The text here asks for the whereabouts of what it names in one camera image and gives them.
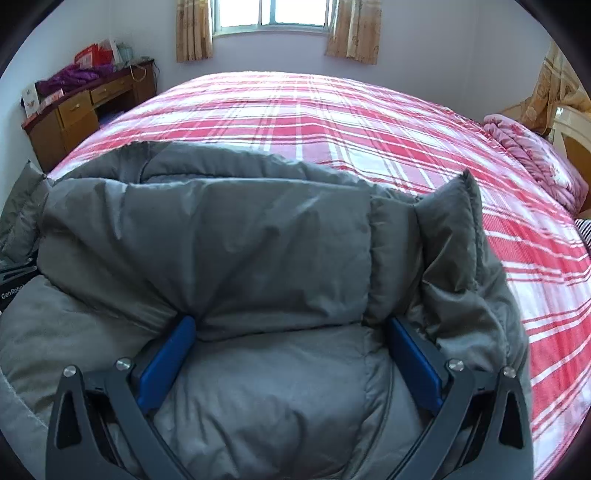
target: wooden headboard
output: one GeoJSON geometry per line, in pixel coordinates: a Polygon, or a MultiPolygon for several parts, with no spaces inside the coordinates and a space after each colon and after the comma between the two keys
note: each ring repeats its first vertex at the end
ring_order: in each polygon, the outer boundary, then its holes
{"type": "MultiPolygon", "coordinates": [[[[554,121],[549,139],[579,171],[591,187],[591,115],[568,106],[554,108],[554,121]]],[[[591,193],[581,211],[591,209],[591,193]]]]}

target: window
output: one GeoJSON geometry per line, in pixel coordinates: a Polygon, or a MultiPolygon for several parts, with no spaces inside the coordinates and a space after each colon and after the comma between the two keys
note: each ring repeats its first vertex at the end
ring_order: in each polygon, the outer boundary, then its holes
{"type": "Polygon", "coordinates": [[[212,0],[215,33],[328,29],[334,0],[212,0]]]}

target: bed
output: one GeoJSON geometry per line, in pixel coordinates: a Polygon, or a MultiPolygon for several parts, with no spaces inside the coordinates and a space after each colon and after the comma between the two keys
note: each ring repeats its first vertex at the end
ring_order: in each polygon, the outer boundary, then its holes
{"type": "Polygon", "coordinates": [[[58,179],[134,141],[253,148],[347,171],[415,195],[465,168],[530,336],[535,477],[564,455],[591,406],[591,260],[571,216],[477,123],[352,80],[224,73],[172,88],[89,137],[58,179]]]}

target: curtain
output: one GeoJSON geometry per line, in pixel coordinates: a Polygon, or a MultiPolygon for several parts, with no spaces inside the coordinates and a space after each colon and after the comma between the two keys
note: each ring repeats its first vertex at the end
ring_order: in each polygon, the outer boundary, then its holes
{"type": "Polygon", "coordinates": [[[177,62],[208,59],[212,55],[209,0],[177,0],[177,62]]]}
{"type": "Polygon", "coordinates": [[[381,0],[335,0],[326,54],[376,65],[382,27],[381,0]]]}
{"type": "Polygon", "coordinates": [[[534,93],[521,102],[520,123],[544,135],[552,122],[553,108],[567,105],[591,113],[591,100],[558,45],[552,41],[542,64],[534,93]]]}

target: gray puffer jacket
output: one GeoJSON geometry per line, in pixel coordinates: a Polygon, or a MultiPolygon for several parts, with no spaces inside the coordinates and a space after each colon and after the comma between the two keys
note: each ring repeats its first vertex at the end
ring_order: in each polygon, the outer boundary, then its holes
{"type": "Polygon", "coordinates": [[[37,244],[42,275],[0,317],[0,430],[39,480],[64,366],[134,356],[177,312],[199,340],[155,424],[197,479],[385,479],[424,427],[384,346],[391,315],[473,368],[512,365],[531,393],[468,172],[417,199],[273,155],[135,143],[54,185],[23,174],[0,248],[37,244]]]}

